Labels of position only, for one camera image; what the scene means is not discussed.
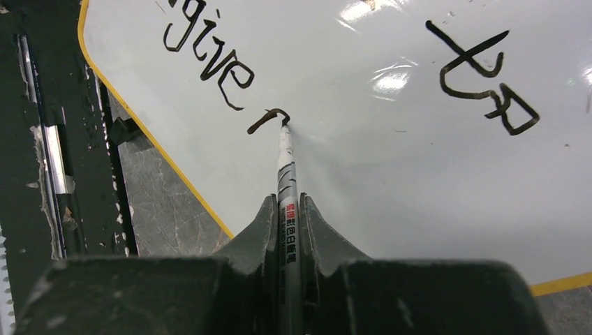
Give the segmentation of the white black whiteboard marker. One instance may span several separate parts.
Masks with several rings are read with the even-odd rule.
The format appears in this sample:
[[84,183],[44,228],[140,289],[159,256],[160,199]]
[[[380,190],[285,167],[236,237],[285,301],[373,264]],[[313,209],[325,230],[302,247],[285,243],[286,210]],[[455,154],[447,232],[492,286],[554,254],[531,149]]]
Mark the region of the white black whiteboard marker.
[[279,135],[279,334],[303,334],[302,256],[293,143],[285,117]]

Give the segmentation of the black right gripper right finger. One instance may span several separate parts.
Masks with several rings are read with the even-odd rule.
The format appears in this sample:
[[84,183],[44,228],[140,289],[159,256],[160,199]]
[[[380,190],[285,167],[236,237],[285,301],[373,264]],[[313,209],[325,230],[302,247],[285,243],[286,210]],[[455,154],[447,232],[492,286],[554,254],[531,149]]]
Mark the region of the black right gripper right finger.
[[301,194],[307,334],[547,334],[524,279],[495,260],[365,255]]

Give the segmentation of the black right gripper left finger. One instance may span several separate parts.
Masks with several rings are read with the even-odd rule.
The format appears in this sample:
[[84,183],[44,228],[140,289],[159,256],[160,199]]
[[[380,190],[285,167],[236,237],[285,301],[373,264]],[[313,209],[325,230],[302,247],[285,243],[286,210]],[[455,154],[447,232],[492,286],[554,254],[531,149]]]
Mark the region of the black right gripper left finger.
[[16,334],[275,334],[277,200],[209,256],[71,258],[34,286]]

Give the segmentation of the yellow framed whiteboard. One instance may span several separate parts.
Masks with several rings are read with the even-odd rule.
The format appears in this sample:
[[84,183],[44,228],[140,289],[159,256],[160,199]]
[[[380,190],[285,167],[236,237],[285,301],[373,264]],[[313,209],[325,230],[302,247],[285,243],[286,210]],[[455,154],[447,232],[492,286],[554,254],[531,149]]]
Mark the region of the yellow framed whiteboard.
[[83,1],[93,71],[216,222],[299,191],[373,258],[591,284],[590,1]]

